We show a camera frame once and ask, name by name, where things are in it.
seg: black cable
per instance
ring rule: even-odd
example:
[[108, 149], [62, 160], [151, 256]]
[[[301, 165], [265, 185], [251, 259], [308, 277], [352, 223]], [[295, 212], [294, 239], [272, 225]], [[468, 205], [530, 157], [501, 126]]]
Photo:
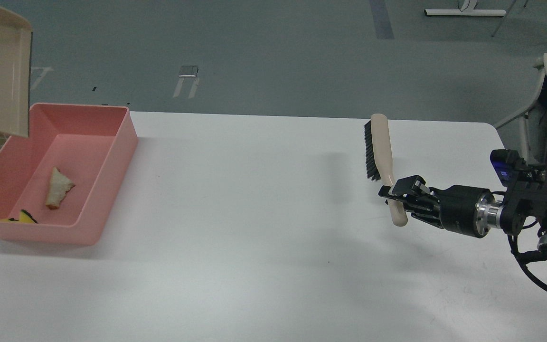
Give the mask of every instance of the black cable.
[[533, 227], [534, 225], [536, 225], [537, 223], [538, 223], [538, 221], [535, 220], [535, 221], [533, 221], [533, 223], [531, 223], [530, 225], [524, 226], [523, 229], [531, 228], [531, 227]]
[[518, 255], [519, 255], [519, 237], [517, 236], [510, 236], [508, 235], [508, 243], [510, 244], [510, 251], [516, 258], [516, 262], [519, 263], [520, 269], [523, 270], [525, 275], [534, 282], [537, 286], [540, 286], [542, 290], [547, 292], [547, 284], [543, 281], [541, 281], [538, 277], [536, 277], [533, 273], [529, 271], [529, 268], [527, 268], [527, 265], [523, 262], [519, 261]]

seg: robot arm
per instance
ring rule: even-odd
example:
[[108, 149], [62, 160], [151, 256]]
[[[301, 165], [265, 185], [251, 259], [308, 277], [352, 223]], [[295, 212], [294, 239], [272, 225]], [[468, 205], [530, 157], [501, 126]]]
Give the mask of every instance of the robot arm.
[[[379, 196], [401, 202], [415, 219], [447, 231], [483, 238], [493, 228], [502, 229], [519, 265], [538, 284], [538, 279], [526, 270], [526, 264], [547, 260], [545, 169], [527, 165], [514, 150], [493, 150], [490, 161], [506, 192], [462, 185], [445, 190], [428, 188], [425, 180], [415, 175], [402, 178], [393, 186], [382, 186]], [[496, 200], [493, 195], [503, 195], [503, 199]], [[528, 217], [535, 217], [541, 227], [538, 249], [520, 253], [518, 235], [535, 225], [525, 227]]]

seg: pink plastic container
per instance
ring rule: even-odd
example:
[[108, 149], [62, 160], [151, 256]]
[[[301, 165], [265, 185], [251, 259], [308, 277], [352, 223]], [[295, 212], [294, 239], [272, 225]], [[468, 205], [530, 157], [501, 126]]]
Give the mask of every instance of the pink plastic container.
[[[138, 138], [126, 107], [34, 104], [29, 138], [0, 151], [0, 219], [27, 210], [39, 222], [0, 221], [0, 238], [93, 245], [102, 234]], [[52, 167], [75, 184], [45, 206]]]

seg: bread piece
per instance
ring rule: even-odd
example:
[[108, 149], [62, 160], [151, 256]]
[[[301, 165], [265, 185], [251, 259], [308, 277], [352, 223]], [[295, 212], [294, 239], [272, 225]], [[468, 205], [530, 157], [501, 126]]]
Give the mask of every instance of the bread piece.
[[58, 171], [56, 167], [52, 168], [50, 177], [50, 189], [47, 193], [46, 206], [50, 209], [60, 208], [60, 202], [67, 196], [67, 191], [73, 188], [75, 184]]

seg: gray floor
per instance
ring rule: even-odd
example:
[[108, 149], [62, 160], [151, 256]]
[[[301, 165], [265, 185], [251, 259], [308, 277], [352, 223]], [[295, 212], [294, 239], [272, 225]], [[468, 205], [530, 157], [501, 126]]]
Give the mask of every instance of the gray floor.
[[[478, 8], [510, 3], [480, 0]], [[499, 18], [424, 15], [456, 0], [0, 5], [33, 24], [33, 103], [494, 123], [530, 101], [532, 65], [547, 52], [547, 0], [517, 1], [494, 38]], [[387, 16], [371, 11], [383, 5]], [[378, 39], [386, 24], [393, 39]], [[199, 67], [193, 98], [191, 81], [173, 97], [181, 65]], [[506, 147], [518, 148], [515, 132], [500, 131]]]

